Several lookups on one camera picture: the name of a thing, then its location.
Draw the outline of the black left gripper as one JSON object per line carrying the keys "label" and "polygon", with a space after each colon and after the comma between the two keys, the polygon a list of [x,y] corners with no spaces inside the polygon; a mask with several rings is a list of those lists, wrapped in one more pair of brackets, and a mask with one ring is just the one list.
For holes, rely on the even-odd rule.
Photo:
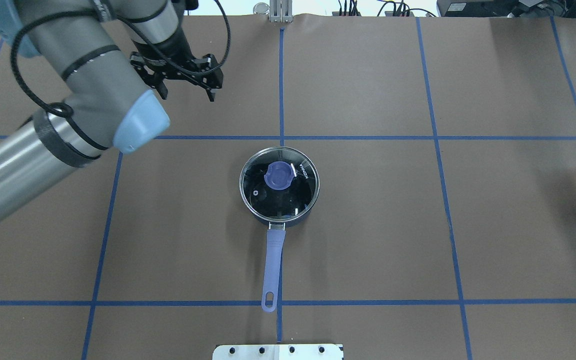
{"label": "black left gripper", "polygon": [[151,85],[162,100],[167,100],[169,96],[169,89],[164,80],[184,80],[190,84],[206,87],[206,95],[210,102],[215,102],[217,92],[223,88],[224,75],[214,54],[206,54],[187,61],[175,59],[174,63],[184,71],[164,59],[148,59],[137,51],[131,52],[129,62],[142,80]]}

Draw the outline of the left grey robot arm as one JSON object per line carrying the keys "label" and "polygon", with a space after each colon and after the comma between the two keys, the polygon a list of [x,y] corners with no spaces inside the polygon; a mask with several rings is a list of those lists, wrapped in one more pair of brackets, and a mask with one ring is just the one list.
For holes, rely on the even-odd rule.
{"label": "left grey robot arm", "polygon": [[0,0],[0,36],[38,109],[0,143],[0,221],[109,148],[135,152],[170,125],[164,80],[222,88],[222,61],[195,57],[196,0]]}

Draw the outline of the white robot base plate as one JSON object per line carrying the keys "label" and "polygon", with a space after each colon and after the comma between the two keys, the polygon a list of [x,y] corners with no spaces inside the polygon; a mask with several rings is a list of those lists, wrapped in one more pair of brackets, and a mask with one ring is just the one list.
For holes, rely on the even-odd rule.
{"label": "white robot base plate", "polygon": [[343,360],[342,344],[224,344],[215,347],[213,360]]}

